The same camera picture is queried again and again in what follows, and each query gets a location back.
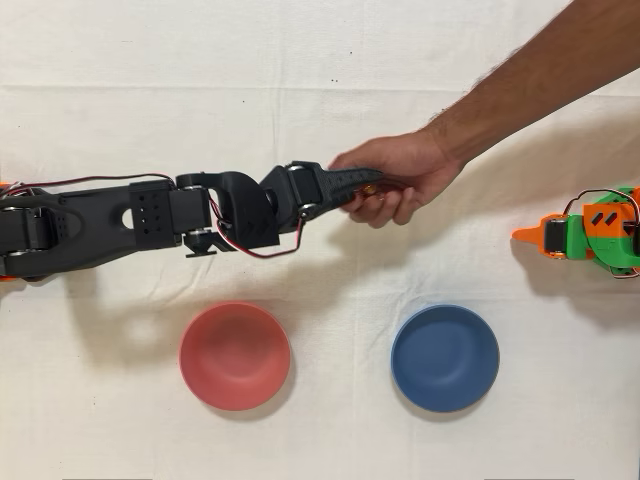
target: table surface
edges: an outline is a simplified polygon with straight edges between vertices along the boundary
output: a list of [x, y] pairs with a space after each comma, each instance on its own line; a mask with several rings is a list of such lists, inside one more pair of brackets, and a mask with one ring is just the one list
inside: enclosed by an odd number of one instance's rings
[[[424, 124], [565, 3], [0, 0], [0, 177], [327, 164]], [[636, 73], [487, 152], [407, 227], [333, 212], [290, 257], [180, 248], [3, 284], [0, 478], [635, 480], [640, 283], [510, 232], [640, 180], [639, 126]], [[228, 299], [290, 336], [287, 383], [253, 411], [204, 406], [177, 366], [187, 322]], [[403, 320], [439, 302], [501, 350], [489, 395], [447, 415], [389, 369]]]

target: red bowl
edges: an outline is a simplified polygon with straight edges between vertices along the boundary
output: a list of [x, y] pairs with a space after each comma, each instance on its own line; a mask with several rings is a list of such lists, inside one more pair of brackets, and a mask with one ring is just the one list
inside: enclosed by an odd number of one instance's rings
[[180, 342], [180, 371], [191, 392], [222, 410], [247, 410], [280, 389], [291, 363], [287, 334], [266, 310], [216, 304], [195, 317]]

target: blue bowl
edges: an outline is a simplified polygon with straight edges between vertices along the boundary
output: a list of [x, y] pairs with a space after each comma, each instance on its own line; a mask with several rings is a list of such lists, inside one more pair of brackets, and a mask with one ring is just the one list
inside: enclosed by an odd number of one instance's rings
[[400, 391], [433, 412], [454, 412], [480, 400], [498, 374], [500, 351], [493, 331], [457, 305], [434, 305], [402, 326], [391, 349]]

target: black robotic arm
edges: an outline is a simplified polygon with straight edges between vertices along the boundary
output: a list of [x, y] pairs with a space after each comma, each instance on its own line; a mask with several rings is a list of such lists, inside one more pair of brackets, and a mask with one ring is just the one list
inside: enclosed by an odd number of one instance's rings
[[[28, 185], [5, 188], [0, 276], [37, 281], [183, 242], [192, 252], [188, 257], [214, 254], [212, 247], [227, 252], [279, 245], [280, 234], [300, 230], [382, 178], [372, 169], [326, 171], [294, 162], [275, 167], [260, 183], [224, 172], [57, 194]], [[123, 223], [127, 210], [133, 228]]]

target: red wire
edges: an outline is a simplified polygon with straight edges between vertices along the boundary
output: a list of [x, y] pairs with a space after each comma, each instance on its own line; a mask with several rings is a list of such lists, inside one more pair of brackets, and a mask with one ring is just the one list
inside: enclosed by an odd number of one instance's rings
[[72, 185], [74, 183], [91, 182], [94, 180], [130, 180], [133, 178], [141, 178], [141, 177], [161, 177], [169, 180], [173, 184], [173, 179], [168, 175], [164, 175], [162, 173], [142, 173], [142, 174], [136, 174], [136, 175], [116, 175], [116, 176], [92, 175], [89, 177], [78, 177], [78, 178], [70, 178], [68, 180], [59, 180], [57, 182], [26, 183], [14, 189], [8, 190], [4, 192], [4, 194], [15, 195], [17, 193], [22, 193], [24, 191], [27, 191], [31, 188], [60, 187], [63, 185]]
[[298, 227], [296, 228], [296, 246], [294, 248], [291, 248], [289, 250], [284, 250], [282, 252], [256, 253], [256, 252], [252, 252], [251, 250], [249, 250], [247, 248], [241, 247], [240, 245], [238, 245], [233, 240], [230, 240], [224, 234], [224, 232], [220, 228], [220, 222], [224, 222], [224, 219], [220, 215], [220, 209], [218, 208], [218, 204], [213, 200], [213, 198], [211, 198], [211, 196], [209, 196], [209, 202], [211, 202], [211, 208], [213, 209], [213, 213], [218, 218], [218, 221], [216, 222], [216, 228], [218, 229], [218, 233], [220, 234], [220, 236], [222, 237], [222, 239], [226, 243], [231, 245], [233, 248], [235, 248], [239, 252], [246, 253], [247, 255], [249, 255], [251, 257], [254, 257], [254, 258], [266, 259], [266, 258], [280, 257], [282, 255], [288, 255], [290, 253], [293, 253], [293, 252], [297, 251], [300, 248], [300, 240], [301, 240], [301, 235], [302, 235], [302, 227], [304, 226], [304, 220], [302, 220], [302, 219], [298, 220]]

